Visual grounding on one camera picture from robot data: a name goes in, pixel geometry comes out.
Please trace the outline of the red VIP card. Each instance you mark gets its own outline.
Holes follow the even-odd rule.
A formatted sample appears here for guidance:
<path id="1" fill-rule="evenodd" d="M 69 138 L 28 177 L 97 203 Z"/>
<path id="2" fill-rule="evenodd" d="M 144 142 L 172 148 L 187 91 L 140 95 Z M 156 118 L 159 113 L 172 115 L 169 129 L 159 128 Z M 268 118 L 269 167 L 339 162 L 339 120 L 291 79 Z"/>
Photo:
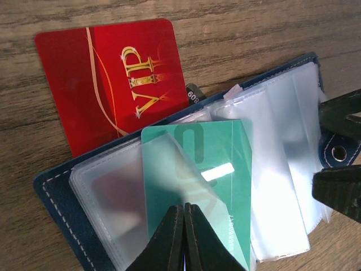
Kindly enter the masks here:
<path id="1" fill-rule="evenodd" d="M 34 41 L 74 157 L 190 105 L 168 19 L 42 32 Z"/>

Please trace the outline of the teal VIP card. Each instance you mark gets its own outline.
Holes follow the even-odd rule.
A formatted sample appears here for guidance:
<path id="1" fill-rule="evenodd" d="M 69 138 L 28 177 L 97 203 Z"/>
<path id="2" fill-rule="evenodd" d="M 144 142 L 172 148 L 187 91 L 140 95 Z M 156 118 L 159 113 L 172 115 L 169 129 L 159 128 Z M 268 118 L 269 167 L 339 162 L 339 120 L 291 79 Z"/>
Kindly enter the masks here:
<path id="1" fill-rule="evenodd" d="M 142 130 L 148 233 L 173 205 L 196 204 L 228 252 L 250 266 L 252 150 L 240 120 Z"/>

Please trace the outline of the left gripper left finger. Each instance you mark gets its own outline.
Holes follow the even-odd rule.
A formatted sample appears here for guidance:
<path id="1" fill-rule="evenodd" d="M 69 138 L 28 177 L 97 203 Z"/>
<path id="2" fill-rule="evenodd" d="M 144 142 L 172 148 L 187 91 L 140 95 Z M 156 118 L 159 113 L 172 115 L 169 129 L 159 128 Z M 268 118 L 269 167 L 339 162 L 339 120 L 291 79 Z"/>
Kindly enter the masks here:
<path id="1" fill-rule="evenodd" d="M 184 208 L 171 206 L 142 253 L 127 271 L 184 269 Z"/>

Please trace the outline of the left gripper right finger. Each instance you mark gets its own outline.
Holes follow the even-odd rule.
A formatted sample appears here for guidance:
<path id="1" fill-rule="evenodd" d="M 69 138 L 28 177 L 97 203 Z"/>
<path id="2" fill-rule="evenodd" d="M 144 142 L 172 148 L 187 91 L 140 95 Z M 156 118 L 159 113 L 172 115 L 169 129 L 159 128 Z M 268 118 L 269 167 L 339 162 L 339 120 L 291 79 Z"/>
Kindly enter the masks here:
<path id="1" fill-rule="evenodd" d="M 186 270 L 244 270 L 219 240 L 198 205 L 185 204 L 184 225 Z"/>

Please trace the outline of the navy blue card holder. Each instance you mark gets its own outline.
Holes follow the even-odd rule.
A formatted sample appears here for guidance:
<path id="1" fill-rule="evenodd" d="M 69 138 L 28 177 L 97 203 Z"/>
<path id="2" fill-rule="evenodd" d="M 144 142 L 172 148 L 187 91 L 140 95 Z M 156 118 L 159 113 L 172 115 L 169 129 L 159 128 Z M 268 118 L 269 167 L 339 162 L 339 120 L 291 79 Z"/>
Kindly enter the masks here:
<path id="1" fill-rule="evenodd" d="M 360 91 L 327 99 L 304 54 L 33 186 L 84 270 L 255 270 L 360 221 Z"/>

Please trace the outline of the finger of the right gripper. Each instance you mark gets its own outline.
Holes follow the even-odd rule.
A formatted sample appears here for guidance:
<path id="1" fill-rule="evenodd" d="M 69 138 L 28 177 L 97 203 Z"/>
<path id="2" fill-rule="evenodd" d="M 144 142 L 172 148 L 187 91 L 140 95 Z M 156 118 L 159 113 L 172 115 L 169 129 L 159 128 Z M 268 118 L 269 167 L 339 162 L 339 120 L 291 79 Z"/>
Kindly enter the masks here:
<path id="1" fill-rule="evenodd" d="M 360 165 L 324 168 L 315 173 L 312 196 L 350 219 L 360 219 Z"/>
<path id="2" fill-rule="evenodd" d="M 319 94 L 319 124 L 322 140 L 354 150 L 360 144 L 360 89 L 328 99 Z"/>

